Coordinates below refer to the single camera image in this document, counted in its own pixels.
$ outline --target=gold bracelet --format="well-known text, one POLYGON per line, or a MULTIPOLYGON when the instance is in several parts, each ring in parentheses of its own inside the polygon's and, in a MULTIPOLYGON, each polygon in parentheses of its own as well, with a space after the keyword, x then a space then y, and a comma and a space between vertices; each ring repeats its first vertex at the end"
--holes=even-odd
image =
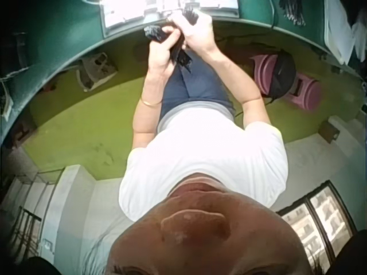
POLYGON ((155 103, 155 104, 150 104, 149 102, 144 101, 144 100, 142 99, 142 97, 140 97, 140 101, 141 101, 144 105, 146 105, 146 106, 148 106, 148 107, 156 107, 156 106, 160 105, 160 103, 162 103, 163 99, 162 99, 160 102, 155 103))

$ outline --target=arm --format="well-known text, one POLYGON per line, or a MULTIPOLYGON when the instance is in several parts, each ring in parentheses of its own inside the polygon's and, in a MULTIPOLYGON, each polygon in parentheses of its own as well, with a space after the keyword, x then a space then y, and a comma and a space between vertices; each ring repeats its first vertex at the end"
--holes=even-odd
POLYGON ((175 14, 172 20, 180 27, 186 43, 217 72, 236 100, 242 105, 244 126, 255 121, 270 124, 264 101, 255 82, 228 57, 220 52, 215 40, 212 18, 197 11, 199 19, 192 26, 182 14, 175 14))
POLYGON ((163 91, 173 73, 174 64, 170 61, 170 49, 181 33, 172 27, 163 28, 163 31, 172 33, 165 42, 160 44, 152 41, 150 44, 148 74, 132 122, 132 149, 145 148, 155 138, 163 91))

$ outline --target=white t-shirt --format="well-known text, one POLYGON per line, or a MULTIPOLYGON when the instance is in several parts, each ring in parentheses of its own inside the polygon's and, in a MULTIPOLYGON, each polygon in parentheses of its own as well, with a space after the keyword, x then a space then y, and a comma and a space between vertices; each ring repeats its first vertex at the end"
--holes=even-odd
POLYGON ((288 162, 282 135, 254 122, 236 126, 222 105, 204 101, 172 109, 146 148, 131 151, 119 204, 132 221, 164 200, 183 178, 202 173, 270 207, 285 190, 288 162))

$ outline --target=floor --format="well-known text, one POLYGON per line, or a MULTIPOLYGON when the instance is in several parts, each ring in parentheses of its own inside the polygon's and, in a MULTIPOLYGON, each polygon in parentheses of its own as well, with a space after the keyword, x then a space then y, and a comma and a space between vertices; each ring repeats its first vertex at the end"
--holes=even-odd
MULTIPOLYGON (((219 36, 261 33, 264 30, 222 23, 219 36)), ((303 111, 279 100, 267 107, 274 126, 286 143, 317 132, 322 121, 338 115, 354 118, 362 103, 359 80, 348 74, 334 74, 319 61, 306 44, 285 34, 271 33, 238 39, 239 43, 261 42, 290 52, 298 71, 321 81, 323 100, 314 112, 303 111)), ((38 126, 24 149, 41 171, 83 165, 97 180, 120 178, 132 142, 132 117, 147 70, 147 41, 142 33, 114 40, 101 48, 119 69, 108 83, 91 93, 79 87, 75 71, 58 79, 57 89, 38 94, 29 108, 38 126)), ((236 120, 241 124, 241 117, 236 120)))

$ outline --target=blue jeans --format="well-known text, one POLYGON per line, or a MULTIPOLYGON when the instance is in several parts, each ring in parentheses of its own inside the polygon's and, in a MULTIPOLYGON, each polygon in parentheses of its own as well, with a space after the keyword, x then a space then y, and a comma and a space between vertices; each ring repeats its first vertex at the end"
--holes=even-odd
POLYGON ((232 102, 217 73, 204 60, 192 51, 191 73, 176 65, 167 82, 162 102, 161 118, 173 108, 190 101, 210 101, 223 105, 232 115, 235 114, 232 102))

